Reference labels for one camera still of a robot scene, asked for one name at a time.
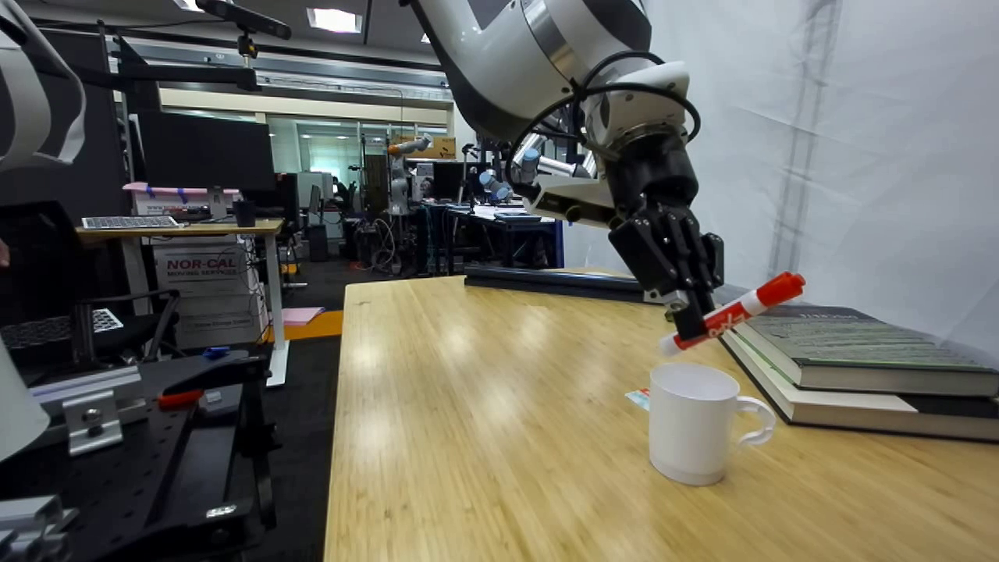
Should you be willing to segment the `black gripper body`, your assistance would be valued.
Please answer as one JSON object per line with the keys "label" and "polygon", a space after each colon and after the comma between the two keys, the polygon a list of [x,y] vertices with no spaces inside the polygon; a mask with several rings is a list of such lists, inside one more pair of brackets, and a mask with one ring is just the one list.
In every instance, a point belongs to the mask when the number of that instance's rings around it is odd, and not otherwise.
{"label": "black gripper body", "polygon": [[629,274],[646,291],[684,291],[691,302],[709,302],[725,281],[725,249],[693,214],[700,182],[684,142],[650,135],[609,146],[605,182],[615,205],[609,241]]}

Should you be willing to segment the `grey background robot arm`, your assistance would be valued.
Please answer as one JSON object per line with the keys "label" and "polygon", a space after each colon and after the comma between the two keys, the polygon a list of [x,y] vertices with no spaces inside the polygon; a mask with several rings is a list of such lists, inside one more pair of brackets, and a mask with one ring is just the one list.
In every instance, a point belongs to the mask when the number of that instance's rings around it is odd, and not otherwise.
{"label": "grey background robot arm", "polygon": [[643,137],[621,153],[597,155],[597,169],[517,146],[506,182],[537,211],[601,225],[632,281],[669,302],[677,335],[709,335],[711,291],[725,281],[725,245],[700,229],[700,182],[677,137]]}

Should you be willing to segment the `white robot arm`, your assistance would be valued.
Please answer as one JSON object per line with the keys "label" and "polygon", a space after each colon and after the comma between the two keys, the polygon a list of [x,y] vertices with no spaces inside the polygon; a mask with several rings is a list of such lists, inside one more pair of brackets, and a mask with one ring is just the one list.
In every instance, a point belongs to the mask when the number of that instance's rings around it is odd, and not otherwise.
{"label": "white robot arm", "polygon": [[650,50],[639,0],[400,0],[440,59],[453,100],[537,211],[609,229],[629,274],[677,306],[709,306],[722,241],[700,232],[687,143],[691,73]]}

